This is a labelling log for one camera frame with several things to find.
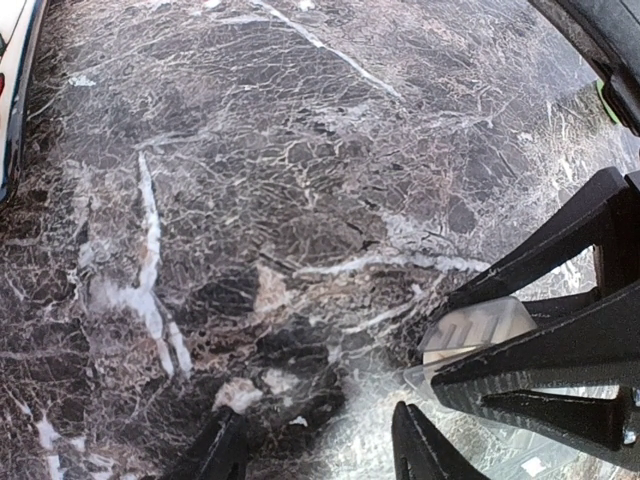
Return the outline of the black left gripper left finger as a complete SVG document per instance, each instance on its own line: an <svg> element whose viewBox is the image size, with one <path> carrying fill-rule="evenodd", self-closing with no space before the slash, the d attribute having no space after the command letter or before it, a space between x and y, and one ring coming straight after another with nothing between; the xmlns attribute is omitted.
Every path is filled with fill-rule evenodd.
<svg viewBox="0 0 640 480"><path fill-rule="evenodd" d="M179 460L164 474L165 479L240 480L248 465L246 419L231 407L212 413L205 427Z"/></svg>

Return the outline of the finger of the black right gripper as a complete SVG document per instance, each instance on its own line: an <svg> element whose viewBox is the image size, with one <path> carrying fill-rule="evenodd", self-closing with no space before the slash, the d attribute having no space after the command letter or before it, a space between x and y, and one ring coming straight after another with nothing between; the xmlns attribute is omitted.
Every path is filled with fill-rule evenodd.
<svg viewBox="0 0 640 480"><path fill-rule="evenodd" d="M511 253L448 295L451 309L508 296L595 248L599 293L639 279L639 173L597 171Z"/></svg>
<svg viewBox="0 0 640 480"><path fill-rule="evenodd" d="M473 353L431 381L446 407L639 467L639 285Z"/></svg>

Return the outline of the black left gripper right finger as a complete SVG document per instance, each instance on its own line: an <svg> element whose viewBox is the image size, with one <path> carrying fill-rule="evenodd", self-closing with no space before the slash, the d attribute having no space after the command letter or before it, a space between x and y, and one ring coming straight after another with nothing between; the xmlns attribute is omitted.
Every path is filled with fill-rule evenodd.
<svg viewBox="0 0 640 480"><path fill-rule="evenodd" d="M397 403L391 435L397 479L488 480L415 404Z"/></svg>

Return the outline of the grey weekly pill organizer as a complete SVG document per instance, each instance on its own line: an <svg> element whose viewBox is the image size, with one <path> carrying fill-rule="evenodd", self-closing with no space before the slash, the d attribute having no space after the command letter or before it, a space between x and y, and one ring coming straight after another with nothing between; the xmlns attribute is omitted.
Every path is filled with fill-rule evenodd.
<svg viewBox="0 0 640 480"><path fill-rule="evenodd" d="M427 330L419 346L422 354L419 368L436 397L431 381L439 370L473 353L545 328L557 320L545 325L536 324L526 304L514 297L454 310Z"/></svg>

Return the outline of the green pill bottle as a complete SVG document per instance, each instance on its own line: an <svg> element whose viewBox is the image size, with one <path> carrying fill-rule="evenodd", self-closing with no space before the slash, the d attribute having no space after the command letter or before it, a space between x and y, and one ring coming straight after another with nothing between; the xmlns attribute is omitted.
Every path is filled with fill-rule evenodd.
<svg viewBox="0 0 640 480"><path fill-rule="evenodd" d="M614 110L611 108L611 106L607 103L607 101L606 101L606 99L604 97L604 86L605 86L605 84L601 79L598 79L596 81L596 90L597 90L597 93L598 93L599 100L600 100L601 105L603 106L606 114L611 119L611 121L615 125L619 125L620 124L620 120L619 120L618 116L616 115Z"/></svg>

